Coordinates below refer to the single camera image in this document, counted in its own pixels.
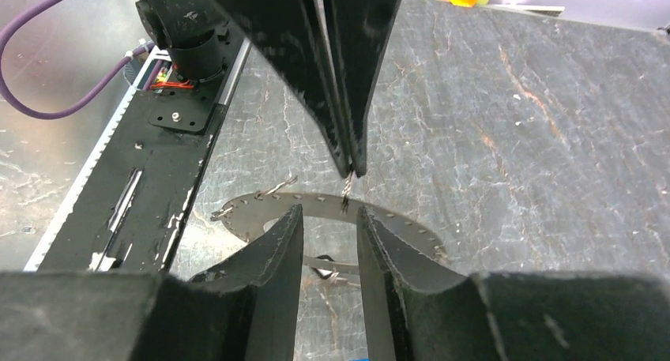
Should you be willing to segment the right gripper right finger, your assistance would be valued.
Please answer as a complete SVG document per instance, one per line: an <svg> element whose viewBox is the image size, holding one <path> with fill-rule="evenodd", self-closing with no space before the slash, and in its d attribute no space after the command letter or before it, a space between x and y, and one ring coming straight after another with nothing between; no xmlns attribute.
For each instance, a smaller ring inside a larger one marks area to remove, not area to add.
<svg viewBox="0 0 670 361"><path fill-rule="evenodd" d="M669 286L641 273L456 273L357 219L372 360L666 360Z"/></svg>

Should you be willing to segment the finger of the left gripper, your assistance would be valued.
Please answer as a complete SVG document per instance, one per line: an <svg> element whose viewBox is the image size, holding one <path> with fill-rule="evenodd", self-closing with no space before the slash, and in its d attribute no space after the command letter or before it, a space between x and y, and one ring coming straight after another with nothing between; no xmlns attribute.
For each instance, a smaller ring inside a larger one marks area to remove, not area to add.
<svg viewBox="0 0 670 361"><path fill-rule="evenodd" d="M323 0L344 173L367 173L367 116L402 0Z"/></svg>
<svg viewBox="0 0 670 361"><path fill-rule="evenodd" d="M351 171L325 33L314 0L211 0L245 33L320 129L340 177Z"/></svg>

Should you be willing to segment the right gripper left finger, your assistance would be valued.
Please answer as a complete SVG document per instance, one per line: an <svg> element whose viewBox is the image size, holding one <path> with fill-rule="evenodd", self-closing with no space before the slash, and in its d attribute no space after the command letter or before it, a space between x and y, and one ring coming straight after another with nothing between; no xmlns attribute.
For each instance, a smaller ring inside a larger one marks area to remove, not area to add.
<svg viewBox="0 0 670 361"><path fill-rule="evenodd" d="M303 209L184 281L166 273L1 275L4 360L290 360Z"/></svg>

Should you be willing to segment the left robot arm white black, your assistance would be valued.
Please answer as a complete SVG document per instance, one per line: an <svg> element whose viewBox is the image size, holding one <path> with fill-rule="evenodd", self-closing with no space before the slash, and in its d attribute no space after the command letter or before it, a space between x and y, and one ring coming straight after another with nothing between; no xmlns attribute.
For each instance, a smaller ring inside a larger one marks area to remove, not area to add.
<svg viewBox="0 0 670 361"><path fill-rule="evenodd" d="M367 117L402 0L137 0L145 30L178 73L223 68L218 32L234 24L320 129L342 177L367 173Z"/></svg>

